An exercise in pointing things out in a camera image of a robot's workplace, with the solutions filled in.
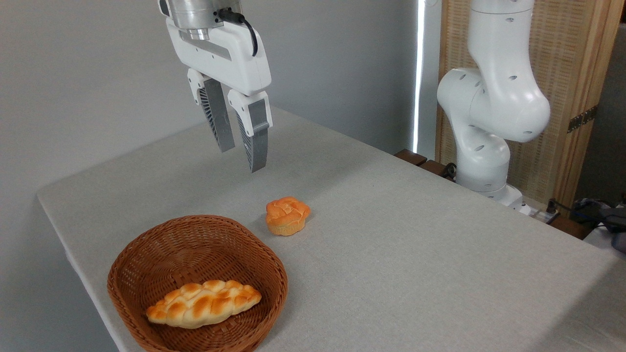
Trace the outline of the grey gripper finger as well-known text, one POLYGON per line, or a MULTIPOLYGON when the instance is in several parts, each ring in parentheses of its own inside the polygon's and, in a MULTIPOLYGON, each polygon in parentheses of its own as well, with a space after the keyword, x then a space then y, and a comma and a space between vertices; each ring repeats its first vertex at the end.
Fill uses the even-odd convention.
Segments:
POLYGON ((187 78, 194 100, 202 108, 219 149, 222 153, 233 149, 235 143, 222 84, 192 68, 188 69, 187 78))
POLYGON ((228 100, 237 113, 249 168, 254 173, 266 166, 268 157, 268 130, 273 126, 268 94, 262 91, 246 96, 232 89, 228 100))

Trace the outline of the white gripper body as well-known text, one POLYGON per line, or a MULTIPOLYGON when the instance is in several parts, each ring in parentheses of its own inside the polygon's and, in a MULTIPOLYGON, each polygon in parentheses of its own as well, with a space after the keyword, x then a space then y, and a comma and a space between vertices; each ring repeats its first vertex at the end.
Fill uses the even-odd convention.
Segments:
POLYGON ((198 72, 251 96, 272 82, 263 42, 257 38, 253 56, 249 29, 226 22, 208 30, 208 40, 192 39, 187 31, 166 19, 170 38, 181 62, 198 72))

